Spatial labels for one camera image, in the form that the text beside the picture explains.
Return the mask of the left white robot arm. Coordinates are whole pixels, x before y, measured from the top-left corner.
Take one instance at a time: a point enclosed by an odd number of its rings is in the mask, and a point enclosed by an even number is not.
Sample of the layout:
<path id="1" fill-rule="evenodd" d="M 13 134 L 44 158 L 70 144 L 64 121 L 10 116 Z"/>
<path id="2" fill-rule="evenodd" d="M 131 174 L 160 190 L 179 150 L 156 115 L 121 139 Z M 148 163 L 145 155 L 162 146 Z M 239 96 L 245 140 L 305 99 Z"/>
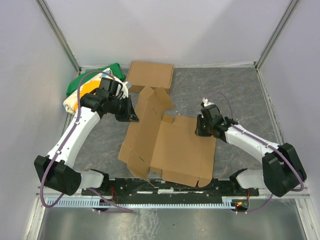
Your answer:
<path id="1" fill-rule="evenodd" d="M 37 156 L 34 167 L 42 186 L 72 196 L 79 189 L 99 188 L 105 174 L 98 170 L 76 171 L 76 157 L 94 126 L 106 114 L 119 122 L 138 122 L 129 82 L 103 77 L 98 87 L 85 93 L 67 130 L 46 156 Z"/>

